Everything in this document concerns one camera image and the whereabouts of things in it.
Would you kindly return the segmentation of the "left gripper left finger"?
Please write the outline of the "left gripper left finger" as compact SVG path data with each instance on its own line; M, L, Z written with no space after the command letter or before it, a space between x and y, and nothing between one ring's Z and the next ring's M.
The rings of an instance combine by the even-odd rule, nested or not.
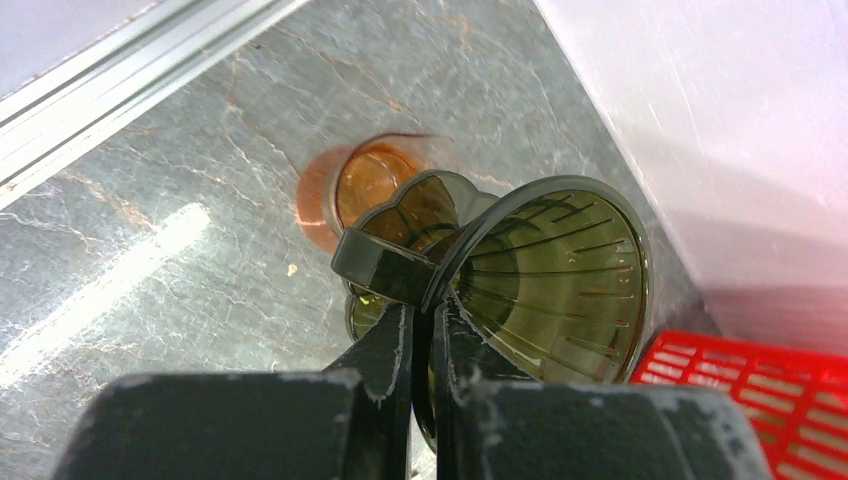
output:
M325 368L358 375L346 420L344 479L408 477L413 317L409 306L389 304L376 324Z

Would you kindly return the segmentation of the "green transparent dripper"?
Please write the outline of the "green transparent dripper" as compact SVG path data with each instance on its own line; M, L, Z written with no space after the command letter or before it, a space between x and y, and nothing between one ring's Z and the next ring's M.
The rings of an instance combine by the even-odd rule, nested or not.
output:
M645 228L611 186L561 175L504 196L428 170L346 228L331 262L362 338L392 302L428 316L444 299L497 352L549 383L622 383L651 306Z

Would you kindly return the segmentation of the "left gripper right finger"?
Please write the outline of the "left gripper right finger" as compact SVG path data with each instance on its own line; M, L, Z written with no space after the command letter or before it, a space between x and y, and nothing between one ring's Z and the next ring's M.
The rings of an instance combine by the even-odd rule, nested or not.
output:
M482 479L485 450L500 441L491 426L487 384L530 376L484 338L457 300L436 308L432 347L437 477Z

